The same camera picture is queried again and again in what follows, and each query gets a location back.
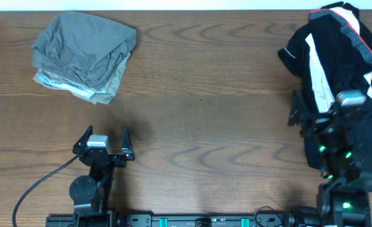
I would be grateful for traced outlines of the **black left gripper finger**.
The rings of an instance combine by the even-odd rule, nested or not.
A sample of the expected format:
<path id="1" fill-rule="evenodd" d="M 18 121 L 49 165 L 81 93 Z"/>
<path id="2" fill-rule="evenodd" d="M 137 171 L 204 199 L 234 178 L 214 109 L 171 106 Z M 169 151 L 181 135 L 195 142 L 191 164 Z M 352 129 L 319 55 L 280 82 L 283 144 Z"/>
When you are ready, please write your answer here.
<path id="1" fill-rule="evenodd" d="M 88 139 L 93 134 L 93 126 L 89 125 L 85 133 L 78 139 L 73 146 L 74 154 L 84 154 L 88 150 Z"/>
<path id="2" fill-rule="evenodd" d="M 127 160 L 135 159 L 135 152 L 130 139 L 130 128 L 125 126 L 122 141 L 122 152 Z"/>

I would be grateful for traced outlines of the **grey shorts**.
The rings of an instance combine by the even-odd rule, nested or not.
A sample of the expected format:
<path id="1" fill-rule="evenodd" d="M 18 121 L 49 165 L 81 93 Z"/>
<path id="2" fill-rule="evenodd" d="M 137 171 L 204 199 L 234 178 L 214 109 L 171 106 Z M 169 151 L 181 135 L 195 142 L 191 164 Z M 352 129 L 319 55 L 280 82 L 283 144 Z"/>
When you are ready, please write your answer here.
<path id="1" fill-rule="evenodd" d="M 95 15 L 65 11 L 38 36 L 32 65 L 94 90 L 136 46 L 137 31 Z"/>

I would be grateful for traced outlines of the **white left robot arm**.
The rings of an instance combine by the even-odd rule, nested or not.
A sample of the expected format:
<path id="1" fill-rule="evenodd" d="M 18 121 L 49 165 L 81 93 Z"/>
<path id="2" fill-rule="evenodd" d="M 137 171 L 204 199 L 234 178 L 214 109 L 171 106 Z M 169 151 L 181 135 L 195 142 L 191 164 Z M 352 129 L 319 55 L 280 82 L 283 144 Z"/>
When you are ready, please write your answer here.
<path id="1" fill-rule="evenodd" d="M 80 162 L 90 168 L 69 188 L 74 202 L 73 222 L 75 226 L 125 226 L 125 218 L 107 207 L 116 168 L 125 168 L 128 161 L 135 160 L 130 140 L 129 127 L 124 128 L 122 154 L 110 152 L 108 136 L 94 135 L 89 126 L 73 146 L 73 153 Z"/>

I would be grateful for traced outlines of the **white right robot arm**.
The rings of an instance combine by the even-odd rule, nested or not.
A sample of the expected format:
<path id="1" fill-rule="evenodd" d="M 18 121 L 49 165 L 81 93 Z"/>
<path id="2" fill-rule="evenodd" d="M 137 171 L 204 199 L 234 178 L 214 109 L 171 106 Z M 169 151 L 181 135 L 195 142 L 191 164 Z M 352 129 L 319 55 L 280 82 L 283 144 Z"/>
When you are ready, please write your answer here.
<path id="1" fill-rule="evenodd" d="M 371 226 L 372 146 L 355 131 L 364 121 L 366 95 L 341 91 L 324 113 L 311 113 L 302 92 L 293 91 L 288 124 L 301 126 L 303 138 L 318 143 L 321 176 L 317 206 L 299 207 L 284 219 L 284 226 Z"/>

